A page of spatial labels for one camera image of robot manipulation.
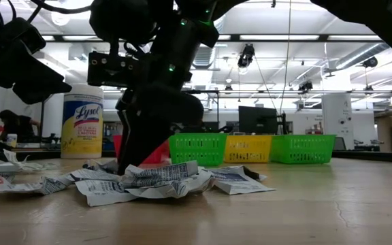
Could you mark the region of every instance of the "fluorescent light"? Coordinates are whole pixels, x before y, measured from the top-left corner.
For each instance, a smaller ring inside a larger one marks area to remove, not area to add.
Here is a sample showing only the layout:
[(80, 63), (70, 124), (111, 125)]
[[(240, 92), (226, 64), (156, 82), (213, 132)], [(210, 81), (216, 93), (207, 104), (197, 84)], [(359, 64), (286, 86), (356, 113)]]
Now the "fluorescent light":
[(382, 41), (377, 35), (330, 35), (328, 40), (331, 41), (361, 41), (361, 40), (376, 40)]
[(122, 91), (121, 90), (109, 90), (109, 91), (103, 91), (103, 93), (114, 93), (114, 94), (120, 94), (120, 93), (122, 93)]
[(42, 38), (45, 41), (55, 41), (55, 38), (53, 36), (51, 36), (51, 35), (44, 35), (44, 36), (42, 36)]
[[(205, 44), (201, 44), (201, 47), (207, 48)], [(216, 44), (214, 45), (215, 48), (228, 48), (228, 44)]]
[(101, 41), (97, 36), (93, 35), (65, 35), (63, 38), (66, 41)]
[[(297, 11), (326, 11), (324, 8), (319, 7), (318, 5), (312, 4), (311, 2), (299, 2), (292, 1), (291, 9)], [(272, 8), (272, 1), (247, 1), (245, 3), (239, 4), (235, 6), (236, 8), (251, 8), (251, 9), (263, 9), (263, 8)], [(274, 10), (289, 10), (290, 3), (288, 2), (280, 2), (276, 4)]]
[(219, 40), (230, 40), (231, 36), (230, 35), (220, 35), (218, 37)]
[(240, 40), (317, 40), (318, 35), (241, 35)]

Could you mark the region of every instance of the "desk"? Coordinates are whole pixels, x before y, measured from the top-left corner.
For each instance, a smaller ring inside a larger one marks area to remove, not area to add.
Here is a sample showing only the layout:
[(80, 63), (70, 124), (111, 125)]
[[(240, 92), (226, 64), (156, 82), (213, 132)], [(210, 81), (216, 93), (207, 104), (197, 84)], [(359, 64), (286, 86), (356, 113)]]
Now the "desk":
[[(48, 176), (82, 164), (49, 161), (61, 170)], [(235, 196), (212, 190), (96, 208), (74, 186), (45, 197), (0, 195), (0, 244), (392, 244), (392, 163), (246, 166), (278, 190)]]

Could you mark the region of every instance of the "wall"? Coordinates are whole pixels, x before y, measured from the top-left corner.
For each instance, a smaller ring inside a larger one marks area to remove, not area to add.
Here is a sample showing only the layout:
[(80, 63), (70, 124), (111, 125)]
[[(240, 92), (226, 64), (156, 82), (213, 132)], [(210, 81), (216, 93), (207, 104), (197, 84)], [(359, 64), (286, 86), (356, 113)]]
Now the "wall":
[(376, 119), (378, 125), (378, 138), (383, 141), (384, 144), (380, 146), (381, 152), (392, 152), (391, 142), (391, 128), (392, 128), (392, 116), (385, 116)]
[(378, 125), (378, 139), (383, 144), (380, 145), (381, 152), (391, 152), (391, 123), (392, 118), (390, 117), (383, 117), (377, 118), (376, 124)]

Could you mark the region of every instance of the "black cable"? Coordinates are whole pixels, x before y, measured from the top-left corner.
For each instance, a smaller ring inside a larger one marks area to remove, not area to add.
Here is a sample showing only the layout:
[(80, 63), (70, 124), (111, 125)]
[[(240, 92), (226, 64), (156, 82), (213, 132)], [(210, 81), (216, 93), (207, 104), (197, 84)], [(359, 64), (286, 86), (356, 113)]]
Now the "black cable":
[(12, 20), (14, 20), (14, 19), (17, 17), (17, 15), (16, 15), (16, 9), (14, 8), (12, 1), (7, 0), (7, 2), (8, 2), (8, 4), (10, 4), (10, 7), (11, 7), (11, 9), (12, 9), (12, 13), (13, 13)]
[(1, 25), (4, 25), (4, 17), (1, 14), (1, 11), (0, 11), (0, 23), (1, 23)]
[(35, 8), (34, 12), (31, 14), (31, 16), (28, 18), (28, 22), (33, 22), (34, 18), (39, 14), (40, 10), (42, 10), (42, 7), (38, 6)]
[(78, 9), (68, 10), (68, 9), (61, 8), (61, 7), (51, 6), (49, 4), (44, 3), (42, 0), (31, 0), (31, 1), (33, 3), (35, 3), (38, 7), (41, 7), (43, 9), (51, 11), (51, 12), (57, 12), (60, 14), (79, 14), (79, 13), (90, 11), (90, 9), (91, 9), (90, 6), (86, 6), (86, 7), (81, 7)]

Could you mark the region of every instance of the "lysol wipes container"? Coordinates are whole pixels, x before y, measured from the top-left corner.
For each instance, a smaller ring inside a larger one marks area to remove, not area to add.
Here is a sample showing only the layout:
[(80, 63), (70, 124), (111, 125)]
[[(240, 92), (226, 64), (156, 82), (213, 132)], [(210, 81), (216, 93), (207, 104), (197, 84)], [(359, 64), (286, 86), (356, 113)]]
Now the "lysol wipes container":
[(95, 159), (102, 154), (103, 90), (72, 84), (65, 94), (61, 158)]

